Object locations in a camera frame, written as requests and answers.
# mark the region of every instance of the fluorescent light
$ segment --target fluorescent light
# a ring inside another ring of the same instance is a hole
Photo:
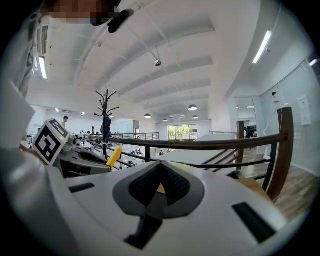
[[[41,69],[42,77],[44,79],[48,79],[47,78],[47,72],[46,72],[45,58],[44,57],[39,57],[39,63],[40,63],[40,69]]]
[[[264,50],[267,47],[267,44],[269,42],[269,39],[270,39],[271,35],[272,35],[272,32],[270,30],[268,30],[266,32],[266,34],[265,34],[265,37],[264,37],[263,42],[261,44],[261,47],[260,47],[258,53],[256,54],[256,56],[255,56],[255,58],[254,58],[254,60],[252,62],[253,64],[256,64],[258,62],[258,60],[260,59],[262,53],[264,52]]]
[[[189,111],[195,111],[195,110],[197,110],[198,109],[198,107],[196,106],[196,105],[194,105],[194,104],[192,104],[192,105],[190,105],[189,107],[188,107],[188,110]]]
[[[309,65],[312,67],[314,64],[316,64],[318,62],[318,60],[317,59],[314,59],[313,61],[311,61],[310,63],[309,63]]]

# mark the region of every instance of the wooden floor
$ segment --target wooden floor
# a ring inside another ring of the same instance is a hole
[[[256,155],[257,149],[245,149],[243,162],[261,159]],[[268,164],[262,163],[243,167],[241,173],[246,177],[263,175],[267,172]],[[262,186],[264,179],[257,180]],[[290,167],[284,187],[274,203],[288,221],[309,210],[318,193],[320,178],[295,166]]]

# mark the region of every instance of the yellow handle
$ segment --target yellow handle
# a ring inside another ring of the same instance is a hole
[[[110,168],[114,167],[117,159],[119,158],[119,156],[122,153],[122,147],[118,146],[115,151],[113,152],[112,156],[110,157],[109,161],[106,163],[107,166],[109,166]]]

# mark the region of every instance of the ceiling light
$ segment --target ceiling light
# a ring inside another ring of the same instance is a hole
[[[48,79],[47,78],[47,72],[46,72],[45,57],[40,56],[39,57],[39,63],[40,63],[40,69],[41,69],[42,77],[44,79]]]
[[[189,111],[195,111],[197,109],[198,109],[198,107],[196,105],[193,105],[193,104],[188,107]]]
[[[314,64],[316,64],[318,62],[318,60],[317,59],[314,59],[313,61],[311,61],[310,63],[309,63],[309,66],[313,66]]]
[[[253,64],[256,64],[258,62],[258,60],[260,59],[262,53],[264,52],[265,48],[267,47],[267,44],[269,42],[269,39],[270,39],[271,35],[272,35],[272,32],[270,30],[268,30],[266,32],[265,36],[264,36],[263,42],[261,44],[261,47],[260,47],[258,53],[256,54],[256,56],[255,56],[255,58],[254,58],[254,60],[252,62]]]

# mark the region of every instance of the floor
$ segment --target floor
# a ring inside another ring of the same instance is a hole
[[[263,155],[256,155],[257,149],[245,149],[243,162],[261,159]],[[246,177],[263,175],[267,172],[265,163],[243,167],[241,173]],[[264,179],[257,180],[262,186]],[[288,221],[309,210],[319,188],[320,178],[291,165],[284,187],[274,203]]]

